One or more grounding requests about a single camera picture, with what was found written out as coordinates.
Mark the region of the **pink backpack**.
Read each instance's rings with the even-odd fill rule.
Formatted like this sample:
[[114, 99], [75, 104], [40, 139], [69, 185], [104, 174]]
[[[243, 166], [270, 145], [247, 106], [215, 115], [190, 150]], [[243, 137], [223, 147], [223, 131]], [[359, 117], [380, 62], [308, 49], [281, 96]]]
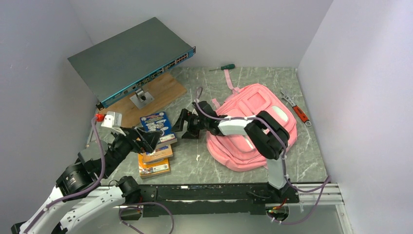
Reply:
[[[264, 85], [255, 83], [243, 88], [234, 87], [229, 71], [225, 70], [224, 73], [232, 95], [222, 105], [213, 99], [216, 113], [231, 117], [248, 117], [265, 110], [289, 133], [287, 148], [290, 149], [298, 138], [297, 121], [290, 110]], [[206, 145], [215, 160], [233, 171], [245, 172], [266, 166], [266, 158], [259, 153], [247, 136], [214, 136], [207, 132]]]

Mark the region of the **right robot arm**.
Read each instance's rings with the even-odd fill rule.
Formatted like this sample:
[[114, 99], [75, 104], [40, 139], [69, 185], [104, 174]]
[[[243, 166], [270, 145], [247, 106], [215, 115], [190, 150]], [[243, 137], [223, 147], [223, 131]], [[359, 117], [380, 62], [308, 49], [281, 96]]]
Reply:
[[184, 125], [186, 139], [198, 139], [201, 130], [207, 130], [214, 136], [246, 136], [258, 152], [266, 158], [268, 172], [269, 198], [281, 202], [287, 196], [285, 153], [290, 134], [267, 111], [260, 111], [255, 116], [231, 117], [218, 115], [206, 101], [192, 103], [195, 113], [182, 109], [172, 132], [181, 132]]

